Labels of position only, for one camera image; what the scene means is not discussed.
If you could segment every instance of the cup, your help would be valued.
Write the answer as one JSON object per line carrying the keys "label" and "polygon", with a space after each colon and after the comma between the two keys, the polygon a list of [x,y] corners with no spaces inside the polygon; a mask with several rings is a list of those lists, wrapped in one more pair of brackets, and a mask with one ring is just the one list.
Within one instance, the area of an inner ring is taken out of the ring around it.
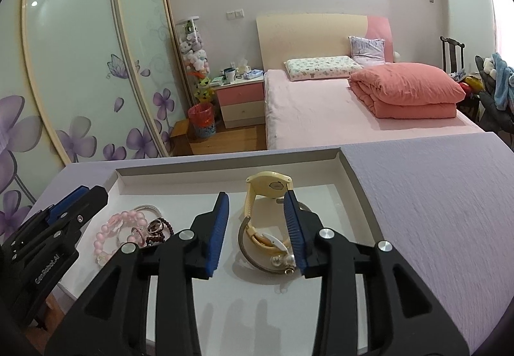
{"label": "cup", "polygon": [[229,83],[232,83],[235,79],[235,69],[233,67],[229,67],[223,71],[225,73],[225,77]]}

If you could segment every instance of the purple flower decal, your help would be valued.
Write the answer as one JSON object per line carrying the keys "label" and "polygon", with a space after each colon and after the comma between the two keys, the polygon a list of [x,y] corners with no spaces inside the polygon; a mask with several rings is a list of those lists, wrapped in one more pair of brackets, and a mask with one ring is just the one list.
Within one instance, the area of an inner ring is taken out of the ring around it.
{"label": "purple flower decal", "polygon": [[4,194],[4,211],[0,211],[0,236],[7,239],[22,224],[30,211],[30,206],[20,207],[20,191],[7,191]]}
{"label": "purple flower decal", "polygon": [[118,112],[122,109],[123,104],[125,104],[125,100],[123,98],[116,98],[116,101],[114,101],[114,112]]}
{"label": "purple flower decal", "polygon": [[96,137],[86,136],[91,128],[91,120],[86,117],[75,117],[69,126],[69,135],[62,130],[57,130],[57,136],[66,150],[72,163],[79,161],[78,156],[93,157],[96,153]]}
{"label": "purple flower decal", "polygon": [[[139,73],[139,60],[134,63],[137,73]],[[111,55],[111,61],[107,62],[107,67],[109,68],[110,73],[107,75],[107,78],[111,76],[115,76],[120,79],[128,79],[129,73],[127,72],[127,67],[125,66],[125,62],[121,60],[117,55]],[[141,76],[150,76],[150,70],[145,69],[140,73]]]}
{"label": "purple flower decal", "polygon": [[156,92],[154,93],[154,105],[156,107],[159,107],[159,110],[157,111],[157,118],[159,120],[165,120],[168,111],[173,112],[175,109],[175,101],[173,99],[170,99],[171,92],[168,88],[164,88],[163,94]]}
{"label": "purple flower decal", "polygon": [[[136,72],[139,73],[139,69],[141,68],[141,66],[139,66],[139,60],[137,60],[134,64],[134,66],[136,67]],[[141,76],[150,76],[150,69],[144,69],[141,73],[139,73]]]}
{"label": "purple flower decal", "polygon": [[12,182],[17,172],[13,152],[32,150],[41,138],[43,126],[38,116],[18,121],[25,98],[10,95],[0,99],[0,193]]}
{"label": "purple flower decal", "polygon": [[164,131],[161,134],[161,140],[163,141],[164,146],[166,147],[166,151],[168,153],[171,153],[171,151],[173,150],[173,147],[175,146],[175,144],[173,143],[173,140],[171,140],[172,132],[173,132],[173,127],[170,128],[169,131]]}
{"label": "purple flower decal", "polygon": [[155,126],[157,127],[157,132],[160,134],[160,132],[163,130],[163,125],[160,123],[160,121],[154,120]]}
{"label": "purple flower decal", "polygon": [[103,148],[105,160],[125,160],[127,151],[123,146],[115,148],[114,144],[108,144]]}
{"label": "purple flower decal", "polygon": [[143,134],[137,129],[132,128],[127,136],[127,147],[131,150],[137,150],[133,159],[144,159],[145,156],[154,158],[157,157],[157,148],[152,141],[152,136],[148,128],[143,130]]}

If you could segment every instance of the pillow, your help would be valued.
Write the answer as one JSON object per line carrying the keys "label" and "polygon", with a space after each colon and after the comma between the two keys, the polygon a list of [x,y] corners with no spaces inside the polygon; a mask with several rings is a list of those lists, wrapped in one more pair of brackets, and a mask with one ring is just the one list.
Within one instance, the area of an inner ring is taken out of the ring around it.
{"label": "pillow", "polygon": [[348,56],[292,59],[284,64],[291,81],[348,78],[350,72],[362,69]]}
{"label": "pillow", "polygon": [[444,70],[420,63],[387,63],[353,72],[350,81],[360,82],[382,102],[391,105],[458,103],[466,94]]}
{"label": "pillow", "polygon": [[362,67],[385,64],[386,58],[384,39],[369,40],[362,37],[349,37],[351,43],[351,58]]}

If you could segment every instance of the headboard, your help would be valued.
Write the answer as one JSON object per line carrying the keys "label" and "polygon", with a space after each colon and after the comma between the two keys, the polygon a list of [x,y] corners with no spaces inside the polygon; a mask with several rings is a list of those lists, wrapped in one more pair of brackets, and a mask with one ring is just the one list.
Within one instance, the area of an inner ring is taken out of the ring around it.
{"label": "headboard", "polygon": [[389,20],[347,14],[272,14],[257,17],[264,70],[283,69],[289,59],[350,56],[349,36],[385,39],[385,61],[393,62]]}

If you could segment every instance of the jewelry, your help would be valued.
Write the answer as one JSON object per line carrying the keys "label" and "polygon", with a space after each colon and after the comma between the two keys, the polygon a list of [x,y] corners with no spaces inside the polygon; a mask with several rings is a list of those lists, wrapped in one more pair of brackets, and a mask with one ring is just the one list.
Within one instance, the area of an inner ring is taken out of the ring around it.
{"label": "jewelry", "polygon": [[[277,203],[283,202],[283,197],[288,190],[293,189],[292,179],[289,176],[277,172],[260,172],[246,179],[247,192],[245,199],[245,218],[238,232],[237,240],[241,252],[246,259],[257,269],[273,274],[290,275],[295,271],[295,255],[292,253],[289,238],[284,242],[270,234],[259,234],[251,224],[251,216],[255,198],[257,195],[274,198]],[[243,233],[250,237],[252,242],[262,251],[271,254],[270,263],[275,269],[269,269],[257,263],[248,255],[243,243]]]}
{"label": "jewelry", "polygon": [[173,228],[168,221],[163,219],[163,217],[156,218],[150,224],[148,224],[148,237],[146,238],[146,244],[152,245],[153,243],[164,242],[164,227],[168,229],[171,237],[173,235]]}
{"label": "jewelry", "polygon": [[[139,247],[145,246],[148,236],[148,221],[142,212],[143,210],[152,211],[158,216],[158,219],[163,219],[161,212],[153,205],[140,205],[130,211],[112,215],[107,224],[102,225],[100,231],[96,233],[96,240],[93,243],[93,254],[100,267],[103,267],[119,247],[125,243],[120,239],[120,234],[122,229],[126,227],[132,227],[131,234],[127,237],[127,243],[136,243]],[[116,248],[111,253],[107,253],[104,251],[104,243],[112,237],[116,237]]]}

